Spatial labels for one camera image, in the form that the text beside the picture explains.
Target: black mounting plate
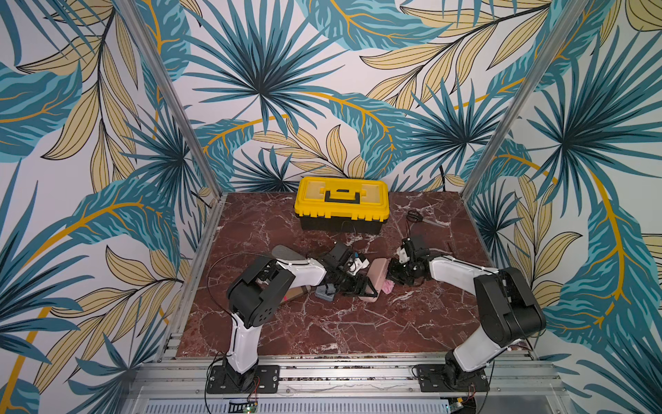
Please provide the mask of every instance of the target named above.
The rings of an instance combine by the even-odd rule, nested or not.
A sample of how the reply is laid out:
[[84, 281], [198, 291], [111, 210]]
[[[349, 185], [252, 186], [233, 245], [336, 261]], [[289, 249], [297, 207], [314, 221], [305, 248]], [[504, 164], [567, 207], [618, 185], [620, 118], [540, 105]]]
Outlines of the black mounting plate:
[[[278, 365], [258, 365], [257, 377], [260, 379], [258, 394], [275, 394], [278, 391], [278, 375], [281, 367]], [[225, 366], [216, 365], [212, 367], [207, 381], [208, 394], [241, 394], [246, 393], [240, 390], [234, 382], [228, 377]]]
[[473, 392], [474, 390], [471, 388], [471, 384], [474, 385], [476, 392], [486, 392], [489, 389], [485, 370], [475, 371], [474, 375], [465, 382], [466, 387], [453, 389], [444, 381], [442, 375], [444, 364], [423, 364], [416, 365], [414, 368], [418, 374], [418, 385], [420, 385], [421, 392], [457, 392], [466, 395], [468, 391]]

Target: black toolbox base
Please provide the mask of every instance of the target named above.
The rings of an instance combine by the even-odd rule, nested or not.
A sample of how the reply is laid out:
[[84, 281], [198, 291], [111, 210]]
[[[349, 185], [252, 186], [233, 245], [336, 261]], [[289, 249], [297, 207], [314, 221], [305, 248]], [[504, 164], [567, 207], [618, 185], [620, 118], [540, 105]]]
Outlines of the black toolbox base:
[[322, 230], [336, 233], [379, 234], [384, 221], [352, 220], [348, 217], [309, 217], [299, 216], [302, 230]]

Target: sponge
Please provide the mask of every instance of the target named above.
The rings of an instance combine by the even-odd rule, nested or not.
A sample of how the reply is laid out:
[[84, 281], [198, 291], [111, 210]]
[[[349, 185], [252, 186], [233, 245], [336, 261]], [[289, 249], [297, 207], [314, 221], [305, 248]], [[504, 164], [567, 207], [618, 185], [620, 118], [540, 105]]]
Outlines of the sponge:
[[[389, 269], [389, 259], [385, 259], [385, 258], [374, 259], [370, 264], [370, 268], [368, 269], [367, 276], [368, 279], [370, 279], [370, 281], [372, 282], [373, 286], [375, 286], [375, 289], [377, 290], [377, 297], [379, 297], [379, 292], [381, 291], [381, 287], [384, 285], [384, 281], [386, 280], [386, 273], [388, 269]], [[372, 289], [370, 289], [370, 287], [367, 287], [366, 293], [372, 293]], [[376, 297], [368, 297], [368, 296], [359, 296], [359, 299], [366, 302], [374, 302], [377, 300]]]

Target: floor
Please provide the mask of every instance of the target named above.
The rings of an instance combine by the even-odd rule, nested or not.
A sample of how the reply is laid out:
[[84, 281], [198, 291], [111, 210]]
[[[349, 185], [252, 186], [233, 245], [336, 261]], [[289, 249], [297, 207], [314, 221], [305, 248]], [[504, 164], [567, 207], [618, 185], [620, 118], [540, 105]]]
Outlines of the floor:
[[[489, 265], [459, 195], [390, 193], [391, 216], [378, 236], [303, 232], [294, 214], [294, 193], [231, 193], [220, 220], [209, 261], [191, 308], [178, 356], [214, 356], [230, 346], [230, 317], [211, 301], [206, 289], [209, 266], [233, 252], [270, 252], [283, 244], [311, 257], [328, 252], [334, 241], [353, 244], [369, 259], [393, 257], [407, 233], [404, 219], [417, 209], [438, 225], [416, 223], [430, 247], [456, 258]], [[214, 298], [228, 306], [226, 290], [254, 257], [231, 256], [209, 274]], [[438, 352], [455, 348], [479, 325], [476, 300], [440, 282], [420, 287], [395, 286], [374, 303], [337, 297], [333, 303], [314, 294], [280, 306], [262, 329], [261, 355], [339, 354], [361, 352]]]

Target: cable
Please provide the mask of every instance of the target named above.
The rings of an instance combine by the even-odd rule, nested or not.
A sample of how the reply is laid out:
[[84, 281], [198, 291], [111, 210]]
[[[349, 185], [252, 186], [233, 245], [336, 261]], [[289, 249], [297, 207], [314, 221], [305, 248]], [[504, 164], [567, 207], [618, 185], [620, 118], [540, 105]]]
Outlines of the cable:
[[492, 360], [492, 372], [490, 372], [490, 379], [487, 382], [487, 391], [485, 392], [485, 399], [483, 400], [481, 409], [476, 411], [476, 414], [481, 414], [481, 411], [483, 410], [485, 403], [487, 402], [487, 395], [490, 394], [490, 385], [492, 384], [492, 375], [494, 375], [496, 364], [497, 364], [496, 360]]
[[207, 377], [205, 378], [205, 408], [207, 408], [207, 413], [209, 414], [211, 414], [211, 410], [209, 409], [209, 405], [207, 404], [207, 386], [209, 385], [209, 376], [211, 375], [211, 369], [214, 366], [214, 364], [216, 364], [219, 361], [218, 359], [219, 354], [223, 354], [223, 358], [221, 358], [221, 360], [225, 359], [225, 354], [221, 351], [218, 351], [216, 353], [216, 356], [212, 360], [211, 364], [209, 364], [209, 366], [207, 367]]
[[412, 227], [416, 223], [420, 223], [423, 221], [423, 214], [420, 213], [418, 210], [409, 210], [407, 211], [407, 214], [404, 216], [406, 219], [407, 223], [407, 237], [411, 237], [412, 235]]
[[[214, 267], [215, 267], [215, 266], [216, 266], [221, 260], [223, 260], [223, 259], [225, 259], [225, 258], [228, 258], [228, 257], [231, 257], [231, 256], [236, 256], [237, 254], [252, 254], [253, 256], [260, 256], [260, 257], [266, 257], [267, 259], [274, 259], [274, 258], [271, 257], [271, 256], [267, 256], [267, 255], [265, 255], [265, 254], [260, 254], [260, 253], [252, 253], [252, 252], [230, 253], [230, 254], [226, 254], [226, 255], [223, 256], [222, 258], [218, 259], [216, 262], [214, 262], [213, 265], [211, 265], [211, 267], [209, 268], [209, 270], [207, 270], [207, 293], [209, 294], [209, 297], [211, 298], [212, 302], [214, 302], [214, 304], [216, 304], [216, 306], [218, 306], [218, 308], [220, 308], [220, 310], [222, 310], [222, 311], [224, 311], [225, 313], [227, 313], [228, 315], [230, 315], [230, 317], [232, 317], [232, 314], [230, 313], [230, 311], [227, 310], [227, 309], [225, 309], [225, 308], [224, 308], [224, 307], [223, 307], [223, 306], [222, 306], [222, 305], [221, 305], [221, 304], [220, 304], [220, 303], [214, 298], [214, 295], [211, 294], [211, 289], [209, 289], [209, 275], [211, 274], [211, 271], [214, 269]], [[284, 260], [280, 260], [280, 259], [276, 259], [276, 260], [278, 260], [278, 262], [280, 262], [280, 263], [287, 263], [287, 262], [284, 261]]]

